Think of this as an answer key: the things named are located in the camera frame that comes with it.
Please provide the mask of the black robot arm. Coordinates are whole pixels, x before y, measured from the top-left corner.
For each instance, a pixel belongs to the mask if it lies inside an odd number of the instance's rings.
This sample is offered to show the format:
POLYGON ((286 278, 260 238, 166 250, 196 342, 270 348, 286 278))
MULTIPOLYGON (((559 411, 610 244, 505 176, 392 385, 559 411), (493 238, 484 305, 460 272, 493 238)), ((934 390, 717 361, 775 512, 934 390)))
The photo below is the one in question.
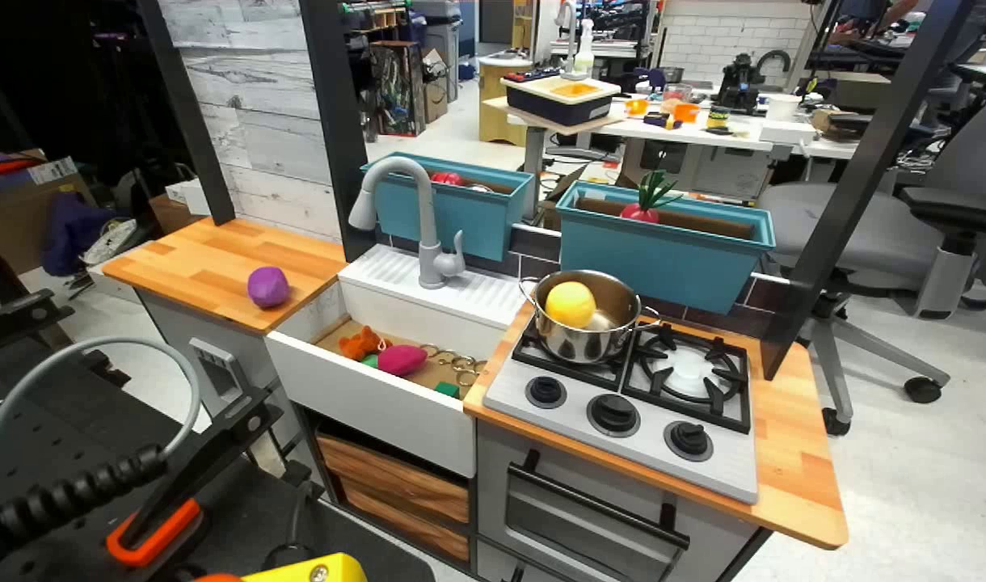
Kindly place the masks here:
POLYGON ((277 566, 434 582, 307 474, 246 457, 277 421, 260 389, 199 433, 108 385, 80 347, 46 347, 60 318, 46 290, 0 308, 0 582, 246 582, 277 566))

